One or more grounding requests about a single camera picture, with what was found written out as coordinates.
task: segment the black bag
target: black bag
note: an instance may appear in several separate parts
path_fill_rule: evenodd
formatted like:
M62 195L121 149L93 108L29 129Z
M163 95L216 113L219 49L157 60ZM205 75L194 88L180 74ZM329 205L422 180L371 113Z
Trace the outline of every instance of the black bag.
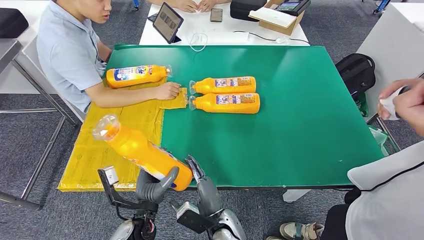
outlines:
M15 39L28 28L24 15L14 8L0 8L0 39Z
M335 67L355 101L361 93L376 84L376 65L367 55L352 53L336 63Z
M233 19L259 22L259 20L249 17L249 13L262 8L266 3L267 0L232 0L229 6L229 15Z

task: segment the robotic hand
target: robotic hand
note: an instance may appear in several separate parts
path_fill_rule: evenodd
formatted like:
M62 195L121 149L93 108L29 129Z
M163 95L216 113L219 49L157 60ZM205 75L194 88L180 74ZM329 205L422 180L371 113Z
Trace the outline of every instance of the robotic hand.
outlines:
M153 240L156 236L155 217L158 204L164 199L166 190L177 178L178 167L173 167L161 181L157 180L143 169L137 178L135 196L137 203L123 199L115 190L118 182L113 166L98 170L104 192L110 203L116 207L116 213L123 222L114 232L110 240ZM121 216L119 208L135 210L131 219Z
M179 205L171 201L177 222L200 234L204 231L210 240L246 240L246 234L236 215L223 209L217 187L205 175L196 159L190 155L184 159L193 172L199 195L198 207L185 202Z
M183 205L172 200L171 206L176 211L177 222L198 234L207 232L210 240L246 240L246 234L236 215L224 209L212 180L205 175L196 159L190 155L184 159L191 168L199 195L198 205L185 202ZM164 193L177 178L178 167L158 181L144 170L140 170L135 188L137 203L123 199L114 189L118 177L113 166L98 170L101 183L110 203L116 207L118 217L125 220L115 231L110 240L153 240L156 236L155 217L158 204ZM119 208L135 210L131 219L124 218Z

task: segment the hand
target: hand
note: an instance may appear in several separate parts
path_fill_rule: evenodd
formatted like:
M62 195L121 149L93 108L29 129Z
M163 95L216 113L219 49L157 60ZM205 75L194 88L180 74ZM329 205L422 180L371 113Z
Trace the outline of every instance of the hand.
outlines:
M197 6L197 10L202 13L209 12L216 4L217 0L201 0Z
M177 178L180 169L174 166L161 181L140 168L140 173L135 186L135 196L139 201L149 201L160 204L164 200L164 194Z
M379 98L388 98L403 86L409 86L411 90L394 98L395 111L419 135L424 136L424 80L416 78L395 81L381 92ZM384 120L390 117L390 113L381 104L378 104L378 114Z
M175 5L177 9L187 13L195 13L198 9L198 5L192 0L176 0Z
M154 98L159 100L174 99L180 93L181 85L176 82L165 82L154 88Z

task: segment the smartphone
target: smartphone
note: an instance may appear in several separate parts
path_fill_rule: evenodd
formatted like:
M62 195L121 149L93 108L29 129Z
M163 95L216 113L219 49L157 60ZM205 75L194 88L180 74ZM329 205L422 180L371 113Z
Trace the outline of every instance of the smartphone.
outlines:
M154 22L155 20L156 20L156 17L158 16L158 12L157 13L155 13L155 14L153 14L153 15L151 15L151 16L148 16L147 17L147 19L150 21L150 22Z
M223 21L223 10L221 8L212 8L210 10L210 21L212 23L221 23Z

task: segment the plastic bottle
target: plastic bottle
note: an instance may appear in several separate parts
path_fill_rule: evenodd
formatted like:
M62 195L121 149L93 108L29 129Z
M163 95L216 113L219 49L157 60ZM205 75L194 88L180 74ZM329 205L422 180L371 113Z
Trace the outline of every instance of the plastic bottle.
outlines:
M151 143L141 131L123 126L114 114L102 117L92 134L158 180L163 179L172 167L179 167L178 176L171 185L176 191L183 191L192 181L193 173L190 168L169 152Z
M253 76L238 76L228 78L208 77L202 81L190 81L190 93L201 94L234 94L256 92L256 79Z
M157 82L165 77L172 76L171 66L144 65L124 68L112 68L106 72L106 80L114 89Z
M259 112L261 100L257 93L215 94L190 96L191 110L202 109L209 113L256 114Z

